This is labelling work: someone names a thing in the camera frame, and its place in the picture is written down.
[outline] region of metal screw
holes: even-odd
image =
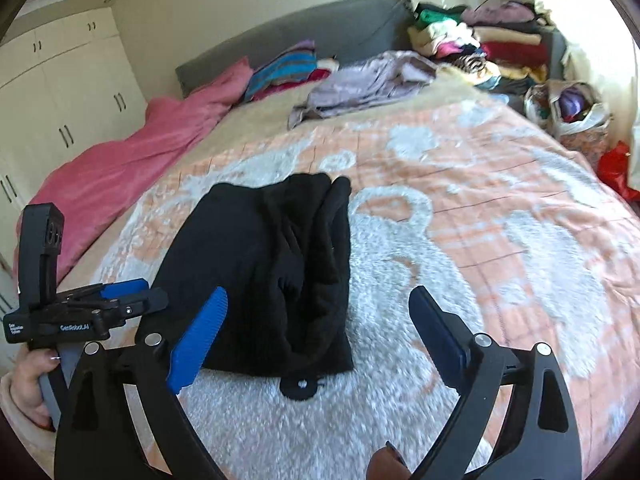
[[[161,341],[162,336],[157,332],[153,332],[145,337],[145,345],[147,346],[158,346]]]
[[[485,348],[487,346],[491,346],[491,338],[487,334],[478,334],[474,340],[478,346],[483,346]]]
[[[99,349],[100,345],[95,341],[91,341],[84,347],[84,353],[87,355],[94,355]]]
[[[551,346],[546,343],[538,343],[536,345],[536,350],[538,350],[542,355],[551,355]]]

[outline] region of headboard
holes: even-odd
[[[301,40],[315,40],[318,58],[352,63],[385,50],[410,50],[411,0],[343,0],[300,10],[252,28],[175,69],[187,96],[241,57],[254,68]]]

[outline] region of peach plaid blanket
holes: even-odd
[[[353,186],[356,369],[307,402],[275,380],[203,370],[183,402],[215,460],[239,479],[363,478],[389,439],[416,467],[457,398],[408,318],[424,284],[500,344],[554,348],[592,471],[640,399],[640,222],[581,155],[492,99],[303,125],[182,168],[140,199],[93,282],[153,280],[213,184],[321,171]],[[507,402],[501,392],[472,464],[488,458]]]

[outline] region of curtain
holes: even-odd
[[[535,0],[568,42],[564,76],[597,88],[613,114],[610,145],[623,140],[632,147],[629,185],[640,189],[640,114],[638,62],[631,33],[610,0]]]

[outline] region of blue gripper pad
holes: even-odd
[[[100,295],[105,300],[113,300],[114,298],[128,296],[143,290],[149,290],[149,284],[146,280],[140,278],[138,280],[129,280],[128,282],[108,283],[100,291]]]
[[[180,389],[193,383],[213,341],[226,317],[228,301],[221,286],[202,306],[171,352],[166,383],[177,395]]]
[[[470,362],[471,331],[458,316],[443,312],[423,286],[409,295],[409,316],[442,381],[462,395]]]

